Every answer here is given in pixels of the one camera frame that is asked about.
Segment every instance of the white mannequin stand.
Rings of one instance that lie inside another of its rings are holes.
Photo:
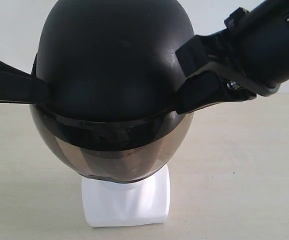
[[[149,178],[118,184],[82,178],[86,221],[94,228],[163,224],[170,207],[169,169],[165,165]]]

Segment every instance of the table surface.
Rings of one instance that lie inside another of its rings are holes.
[[[165,224],[91,228],[81,177],[0,104],[0,240],[289,240],[289,94],[200,110],[168,165]]]

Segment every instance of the tinted visor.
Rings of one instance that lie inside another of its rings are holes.
[[[169,133],[143,146],[100,151],[77,146],[55,135],[46,127],[37,109],[31,110],[40,135],[61,161],[86,178],[115,183],[137,182],[161,169],[176,153],[193,119],[193,114],[183,116]]]

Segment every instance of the white wall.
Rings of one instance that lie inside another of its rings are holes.
[[[56,1],[0,0],[0,60],[25,72],[31,71],[44,21]],[[262,2],[262,0],[179,1],[186,9],[195,32],[201,35],[223,29],[224,19],[237,7],[252,10]],[[289,93],[289,82],[282,86],[280,92]]]

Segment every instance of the helmet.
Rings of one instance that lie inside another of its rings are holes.
[[[186,80],[175,52],[193,36],[176,0],[59,0],[33,67],[50,86],[30,106],[47,146],[86,178],[132,183],[161,169],[193,119],[174,111]]]

